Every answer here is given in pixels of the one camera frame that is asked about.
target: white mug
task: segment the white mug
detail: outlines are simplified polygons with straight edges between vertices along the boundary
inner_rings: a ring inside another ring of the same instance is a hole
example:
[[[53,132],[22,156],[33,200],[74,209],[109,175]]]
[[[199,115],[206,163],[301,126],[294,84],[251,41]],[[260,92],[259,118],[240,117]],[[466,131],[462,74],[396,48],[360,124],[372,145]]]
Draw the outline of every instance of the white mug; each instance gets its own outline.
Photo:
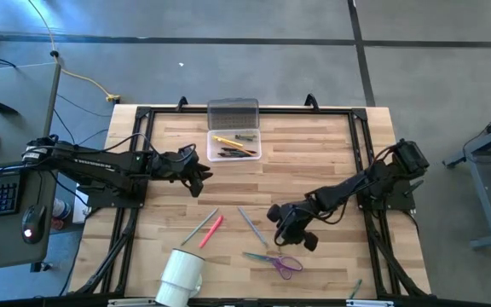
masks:
[[[169,307],[187,306],[188,299],[200,290],[203,265],[203,258],[174,248],[160,278],[162,282],[154,300]]]

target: wooden tabletop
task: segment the wooden tabletop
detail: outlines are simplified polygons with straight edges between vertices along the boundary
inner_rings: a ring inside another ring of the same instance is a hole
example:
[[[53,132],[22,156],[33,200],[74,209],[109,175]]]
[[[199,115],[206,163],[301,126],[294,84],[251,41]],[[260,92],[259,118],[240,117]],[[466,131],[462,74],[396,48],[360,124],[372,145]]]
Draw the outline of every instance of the wooden tabletop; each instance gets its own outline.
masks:
[[[109,127],[106,147],[129,136],[136,105],[117,105]],[[395,136],[386,107],[367,108],[375,153],[394,143]],[[357,123],[361,148],[362,133]],[[342,115],[261,114],[263,156],[258,161],[216,162],[206,158],[205,114],[157,114],[153,145],[159,152],[176,151],[196,143],[202,164],[214,176],[204,182],[199,198],[190,196],[179,182],[150,182],[145,207],[140,212],[131,257],[126,296],[154,297],[172,248],[181,248],[205,259],[201,298],[347,298],[357,280],[357,298],[375,298],[373,272],[362,213],[355,197],[349,200],[344,219],[337,225],[313,221],[307,230],[319,238],[317,249],[283,246],[280,251],[304,266],[289,281],[281,279],[267,263],[242,256],[242,252],[278,252],[273,242],[275,224],[266,218],[269,207],[302,200],[303,194],[334,185],[355,175],[348,121]],[[115,152],[128,150],[125,143]],[[237,210],[241,206],[269,242],[267,250]],[[214,208],[210,220],[185,246],[183,239]],[[75,260],[70,290],[81,287],[106,256],[115,210],[102,209],[88,220]],[[204,248],[198,244],[216,217],[224,215],[218,231]],[[396,258],[418,286],[429,292],[419,238],[412,221],[400,212],[388,212]],[[382,264],[384,276],[387,266]],[[118,279],[120,258],[113,272]]]

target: scissors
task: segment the scissors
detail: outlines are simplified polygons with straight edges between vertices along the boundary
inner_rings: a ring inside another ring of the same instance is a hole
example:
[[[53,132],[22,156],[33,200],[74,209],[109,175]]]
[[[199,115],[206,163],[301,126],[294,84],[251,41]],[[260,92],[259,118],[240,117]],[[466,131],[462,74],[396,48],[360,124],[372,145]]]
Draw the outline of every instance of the scissors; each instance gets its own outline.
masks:
[[[280,272],[281,278],[288,280],[291,279],[292,271],[302,271],[303,265],[293,257],[279,256],[269,257],[263,255],[257,255],[250,252],[243,252],[247,257],[270,262]]]

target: floor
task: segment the floor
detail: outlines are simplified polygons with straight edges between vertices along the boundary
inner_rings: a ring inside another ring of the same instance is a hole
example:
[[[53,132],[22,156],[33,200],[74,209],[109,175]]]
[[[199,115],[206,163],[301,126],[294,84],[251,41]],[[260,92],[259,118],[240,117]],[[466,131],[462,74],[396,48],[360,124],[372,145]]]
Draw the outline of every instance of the floor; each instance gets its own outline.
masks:
[[[416,141],[431,163],[414,194],[432,292],[491,303],[491,248],[469,248],[488,234],[471,176],[466,166],[449,171],[440,162],[491,120],[491,0],[355,0],[356,10],[351,0],[33,2],[62,35],[66,68],[123,103],[186,96],[299,105],[312,92],[324,106],[389,107],[397,137]],[[1,58],[52,61],[45,34],[26,0],[0,0]],[[365,42],[354,45],[359,38]],[[95,113],[112,111],[83,81],[63,76],[59,93]],[[61,98],[56,109],[77,142],[109,122]],[[52,128],[67,137],[61,123]],[[104,138],[85,144],[100,148]],[[51,237],[54,271],[0,269],[0,299],[57,295],[79,238]]]

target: plastic box lid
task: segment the plastic box lid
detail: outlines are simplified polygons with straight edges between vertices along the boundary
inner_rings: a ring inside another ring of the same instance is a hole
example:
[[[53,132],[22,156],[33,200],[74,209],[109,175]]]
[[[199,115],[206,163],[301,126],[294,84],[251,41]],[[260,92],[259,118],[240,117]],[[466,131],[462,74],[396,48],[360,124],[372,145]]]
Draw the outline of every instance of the plastic box lid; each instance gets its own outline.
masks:
[[[208,101],[210,130],[258,129],[259,101],[255,98],[227,98]]]

